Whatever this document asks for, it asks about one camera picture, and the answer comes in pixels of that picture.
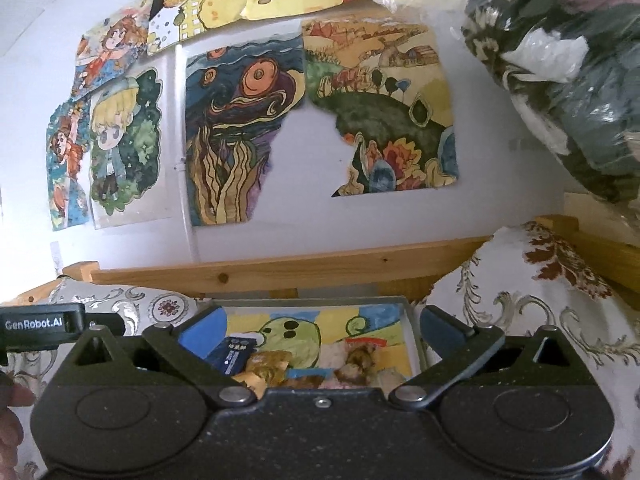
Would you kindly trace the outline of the person's left hand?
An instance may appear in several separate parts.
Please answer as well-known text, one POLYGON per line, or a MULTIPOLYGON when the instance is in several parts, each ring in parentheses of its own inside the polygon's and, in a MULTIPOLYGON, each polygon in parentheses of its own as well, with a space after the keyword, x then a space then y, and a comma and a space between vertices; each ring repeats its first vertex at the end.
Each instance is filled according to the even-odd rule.
POLYGON ((24 440, 24 429, 12 408, 26 408, 36 396, 28 387, 1 374, 1 479, 16 479, 17 448, 24 440))

